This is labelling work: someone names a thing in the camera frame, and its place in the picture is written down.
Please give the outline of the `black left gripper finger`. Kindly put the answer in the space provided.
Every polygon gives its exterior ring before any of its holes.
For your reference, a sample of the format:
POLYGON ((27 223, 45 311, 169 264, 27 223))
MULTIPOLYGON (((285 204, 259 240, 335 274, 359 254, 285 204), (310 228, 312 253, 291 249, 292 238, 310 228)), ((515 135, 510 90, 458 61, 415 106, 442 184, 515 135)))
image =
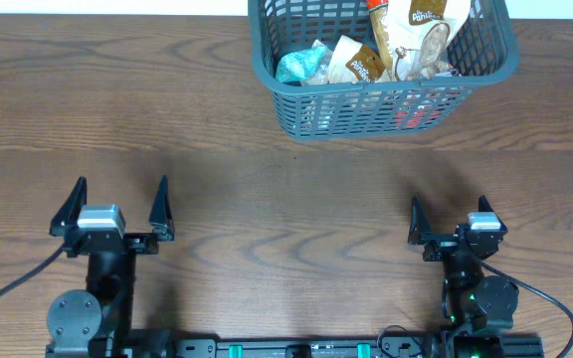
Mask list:
POLYGON ((168 178, 163 175, 156 192, 149 215, 152 233, 158 241, 171 242, 175 236, 175 225, 171 213, 168 192, 168 178))
POLYGON ((71 194, 53 217, 49 234, 53 237, 64 237, 67 231, 77 225, 83 206, 87 203, 87 178, 81 176, 71 194))

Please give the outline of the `grey plastic lattice basket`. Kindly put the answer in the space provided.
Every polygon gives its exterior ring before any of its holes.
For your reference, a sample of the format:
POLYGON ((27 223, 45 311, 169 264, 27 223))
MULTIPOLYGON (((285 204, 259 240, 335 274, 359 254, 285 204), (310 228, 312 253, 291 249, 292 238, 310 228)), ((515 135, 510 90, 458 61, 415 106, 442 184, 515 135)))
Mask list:
POLYGON ((447 47, 451 78, 303 87, 276 78, 280 59, 347 36, 374 47, 367 4, 360 0, 249 0, 253 69, 272 93, 282 129, 296 139, 410 134, 437 126, 470 94, 507 80, 519 61, 502 0, 474 0, 447 47))

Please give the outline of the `beige PanBee snack bag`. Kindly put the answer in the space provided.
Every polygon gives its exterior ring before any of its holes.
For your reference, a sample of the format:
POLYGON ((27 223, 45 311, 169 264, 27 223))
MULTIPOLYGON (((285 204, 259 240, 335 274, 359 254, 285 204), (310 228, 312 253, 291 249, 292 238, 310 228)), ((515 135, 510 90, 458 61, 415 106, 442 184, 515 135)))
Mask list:
POLYGON ((384 83, 390 82, 390 76, 379 56, 370 47, 342 35, 329 63, 328 82, 384 83))

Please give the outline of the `beige cookie bag with barcode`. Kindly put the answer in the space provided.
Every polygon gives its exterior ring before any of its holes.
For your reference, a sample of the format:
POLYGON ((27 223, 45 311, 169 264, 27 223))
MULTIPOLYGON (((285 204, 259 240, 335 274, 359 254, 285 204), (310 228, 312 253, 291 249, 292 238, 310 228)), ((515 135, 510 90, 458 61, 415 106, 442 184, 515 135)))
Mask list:
POLYGON ((429 80, 451 68, 446 49, 468 19, 470 0, 394 0, 384 25, 396 82, 429 80))

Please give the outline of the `teal snack packet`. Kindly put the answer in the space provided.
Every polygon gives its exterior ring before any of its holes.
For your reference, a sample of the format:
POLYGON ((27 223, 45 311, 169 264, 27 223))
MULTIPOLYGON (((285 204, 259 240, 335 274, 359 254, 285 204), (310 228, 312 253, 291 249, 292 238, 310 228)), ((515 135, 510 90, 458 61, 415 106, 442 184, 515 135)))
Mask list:
POLYGON ((286 54, 277 65, 276 79, 283 84, 310 79, 324 53, 322 48, 309 48, 286 54))

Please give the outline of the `orange cracker sleeve package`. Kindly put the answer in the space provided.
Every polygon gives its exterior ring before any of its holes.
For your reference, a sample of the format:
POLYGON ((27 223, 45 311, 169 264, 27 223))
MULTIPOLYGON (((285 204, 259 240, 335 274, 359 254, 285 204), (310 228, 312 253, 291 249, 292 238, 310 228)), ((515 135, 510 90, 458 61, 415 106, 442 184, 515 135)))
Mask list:
POLYGON ((391 79, 393 74, 393 59, 390 47, 388 30, 388 0, 367 0, 367 8, 370 15, 371 25, 375 36, 375 41, 379 51, 379 57, 387 70, 391 79))

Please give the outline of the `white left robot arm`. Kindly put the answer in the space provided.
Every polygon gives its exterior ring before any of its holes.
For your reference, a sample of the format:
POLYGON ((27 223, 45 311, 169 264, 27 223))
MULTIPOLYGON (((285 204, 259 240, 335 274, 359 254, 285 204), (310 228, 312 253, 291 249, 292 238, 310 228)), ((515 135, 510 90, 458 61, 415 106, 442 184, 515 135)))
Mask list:
POLYGON ((87 203, 87 178, 79 177, 51 221, 50 235, 63 240, 69 259, 88 258, 86 287, 59 295, 48 311, 52 342, 48 357, 128 357, 136 258, 156 255, 169 229, 167 179, 160 182, 151 210, 153 230, 128 233, 116 204, 87 203))

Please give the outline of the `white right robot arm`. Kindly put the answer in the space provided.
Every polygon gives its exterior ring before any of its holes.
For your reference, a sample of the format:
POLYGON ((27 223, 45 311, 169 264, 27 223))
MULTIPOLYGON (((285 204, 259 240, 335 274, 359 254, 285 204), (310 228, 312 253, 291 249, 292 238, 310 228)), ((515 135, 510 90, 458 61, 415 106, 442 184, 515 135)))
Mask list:
POLYGON ((180 358, 428 358, 505 357, 513 352, 505 332, 513 326, 519 288, 511 279, 482 269, 498 250, 508 229, 485 197, 451 234, 434 232, 418 198, 411 204, 408 242, 423 247, 426 262, 444 270, 442 311, 449 325, 435 332, 412 333, 400 325, 384 328, 374 339, 225 341, 170 340, 170 356, 180 358))

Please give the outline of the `black mounting rail base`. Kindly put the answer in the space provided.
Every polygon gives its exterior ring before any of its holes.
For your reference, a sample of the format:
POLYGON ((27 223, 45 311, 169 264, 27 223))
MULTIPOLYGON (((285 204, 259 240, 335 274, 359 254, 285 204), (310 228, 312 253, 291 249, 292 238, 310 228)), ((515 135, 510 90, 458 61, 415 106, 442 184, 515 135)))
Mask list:
POLYGON ((144 332, 126 346, 111 349, 107 341, 93 340, 87 349, 61 348, 52 343, 47 357, 166 357, 166 358, 542 358, 536 336, 385 335, 374 340, 216 341, 156 338, 144 332))

